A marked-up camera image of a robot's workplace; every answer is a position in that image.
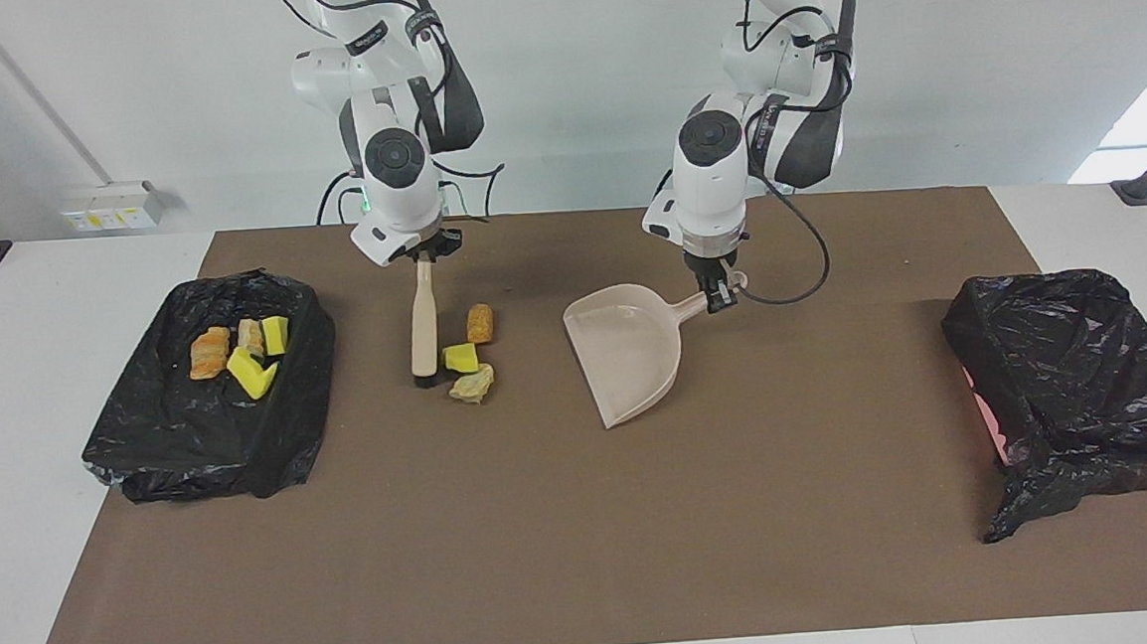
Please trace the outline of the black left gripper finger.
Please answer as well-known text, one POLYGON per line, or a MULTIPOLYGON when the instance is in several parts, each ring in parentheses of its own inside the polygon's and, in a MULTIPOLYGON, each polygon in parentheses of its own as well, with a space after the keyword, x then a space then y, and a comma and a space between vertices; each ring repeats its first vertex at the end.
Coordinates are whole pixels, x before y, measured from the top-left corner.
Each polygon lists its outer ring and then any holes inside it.
POLYGON ((707 313, 716 315, 738 304, 738 280, 732 270, 703 274, 707 313))

